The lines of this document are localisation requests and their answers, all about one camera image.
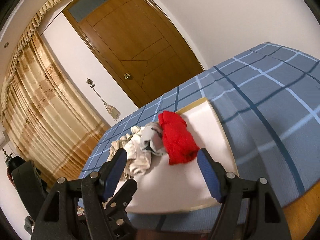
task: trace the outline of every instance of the fabric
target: fabric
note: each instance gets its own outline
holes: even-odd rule
[[[99,170],[111,141],[125,135],[131,126],[156,122],[158,113],[175,112],[206,97],[226,133],[240,177],[267,178],[281,206],[288,206],[320,178],[319,85],[318,59],[277,44],[260,44],[200,73],[115,124],[96,145],[80,178]],[[219,209],[128,216],[137,228],[199,231],[211,229]],[[241,221],[245,214],[242,208]]]
[[[163,129],[163,144],[169,155],[169,165],[188,163],[197,157],[200,148],[195,143],[182,117],[170,111],[159,114]]]
[[[13,54],[11,56],[10,63],[8,65],[7,74],[4,79],[2,92],[1,92],[1,109],[6,108],[7,104],[7,90],[8,86],[10,85],[11,79],[14,77],[16,73],[16,67],[18,64],[18,57],[22,51],[22,49],[29,43],[31,40],[32,35],[36,32],[37,28],[40,25],[44,15],[49,11],[53,6],[60,3],[62,0],[47,0],[44,5],[37,11],[35,16],[31,19],[30,23],[22,33],[17,46],[15,47]]]
[[[14,182],[13,182],[12,176],[11,176],[11,174],[9,173],[9,168],[7,168],[7,176],[8,176],[8,179],[10,180],[11,184],[12,184],[14,187],[16,187],[15,184],[14,184]]]
[[[128,179],[136,175],[143,175],[151,165],[151,151],[142,151],[140,149],[141,134],[144,127],[132,135],[130,141],[124,146],[127,152],[127,164],[124,173]]]
[[[126,135],[121,136],[119,140],[113,141],[111,143],[110,153],[109,153],[107,162],[111,161],[113,156],[116,154],[117,150],[119,148],[124,148],[124,146],[130,141],[131,138],[132,138],[132,135],[127,133]],[[126,172],[123,172],[120,180],[127,180],[128,178],[129,178],[129,175]]]
[[[35,223],[30,216],[27,216],[24,219],[24,230],[26,230],[29,233],[29,235],[32,235],[34,224]]]
[[[2,122],[25,160],[33,160],[50,187],[76,179],[108,128],[61,72],[36,32],[18,57],[2,97]]]
[[[163,130],[157,122],[147,123],[141,134],[140,149],[156,156],[167,154],[162,141]]]
[[[77,206],[77,215],[78,215],[78,216],[85,215],[85,212],[84,212],[84,208],[83,208],[83,207]]]

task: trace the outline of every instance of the curtain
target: curtain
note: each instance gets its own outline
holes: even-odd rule
[[[28,26],[25,28],[24,32],[22,33],[22,35],[17,43],[17,46],[15,47],[15,49],[13,51],[13,54],[11,56],[11,60],[10,60],[9,66],[8,66],[8,68],[10,70],[9,73],[11,74],[12,77],[15,74],[15,68],[16,68],[16,65],[18,62],[18,57],[21,53],[21,50],[31,40],[32,35],[36,32],[37,28],[39,27],[40,22],[44,18],[44,15],[47,13],[47,11],[49,11],[53,6],[60,3],[61,1],[62,0],[47,0],[41,6],[41,8],[37,11],[35,16],[31,19]],[[8,85],[9,85],[8,83],[4,83],[2,91],[6,90]]]
[[[5,82],[2,122],[21,157],[35,162],[49,186],[59,177],[77,179],[109,126],[71,85],[38,32]]]

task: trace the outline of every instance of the door frame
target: door frame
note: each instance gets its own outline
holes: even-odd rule
[[[71,13],[68,11],[74,4],[76,4],[79,0],[73,0],[71,1],[63,10],[62,13],[68,20],[68,22],[71,24],[71,26],[76,30],[78,35],[81,37],[81,39],[85,42],[85,44],[89,47],[91,52],[95,55],[95,57],[100,61],[100,63],[103,65],[103,67],[108,71],[108,73],[112,76],[112,78],[118,83],[118,85],[121,87],[121,89],[128,95],[128,97],[133,101],[133,103],[138,107],[142,107],[143,104],[140,103],[138,98],[134,95],[134,93],[127,87],[127,85],[122,81],[122,79],[118,76],[118,74],[115,72],[115,70],[109,65],[109,63],[104,59],[104,57],[100,54],[100,52],[96,49],[96,47],[91,43],[91,41],[88,39],[88,37],[85,35],[85,33],[82,31],[80,26],[78,25],[78,22],[74,19],[74,17],[71,15]],[[185,41],[185,39],[182,37],[180,32],[177,30],[177,28],[174,26],[174,24],[171,22],[171,20],[166,16],[166,14],[159,8],[159,6],[153,1],[153,0],[144,0],[153,10],[158,14],[158,16],[161,17],[161,19],[165,22],[167,27],[173,32],[174,36],[178,38],[179,42],[182,44],[184,49],[186,49],[188,52],[191,52],[193,55],[195,55],[192,51],[192,49],[189,47],[188,43]]]

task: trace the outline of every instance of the blue gripper pad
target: blue gripper pad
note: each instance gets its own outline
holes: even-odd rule
[[[103,198],[105,201],[107,201],[108,198],[112,197],[115,193],[116,187],[118,185],[119,179],[125,168],[126,163],[127,152],[122,148],[117,150],[116,154],[113,156],[110,162],[105,163],[108,164],[108,168],[111,168],[105,180],[105,187],[103,193]]]
[[[223,194],[221,192],[221,183],[208,158],[211,159],[211,163],[214,163],[206,149],[200,149],[198,151],[197,161],[202,176],[204,177],[204,181],[207,184],[211,196],[214,197],[219,203],[222,203]]]

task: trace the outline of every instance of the white wall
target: white wall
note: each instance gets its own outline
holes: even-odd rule
[[[263,42],[320,58],[320,25],[303,0],[154,0],[204,68]]]
[[[51,48],[57,62],[69,76],[69,79],[109,125],[114,125],[138,109],[93,55],[62,13],[51,22],[41,37]],[[87,78],[92,79],[96,84],[94,88],[101,97],[119,110],[121,115],[118,121],[114,121],[108,114],[101,99],[86,83]]]
[[[4,145],[4,150],[9,155],[11,150],[9,144]],[[7,177],[7,166],[4,163],[5,157],[2,149],[0,152],[0,206],[7,217],[7,220],[22,240],[29,240],[31,236],[24,230],[24,219],[28,216],[28,212],[24,207],[17,190],[11,184]]]

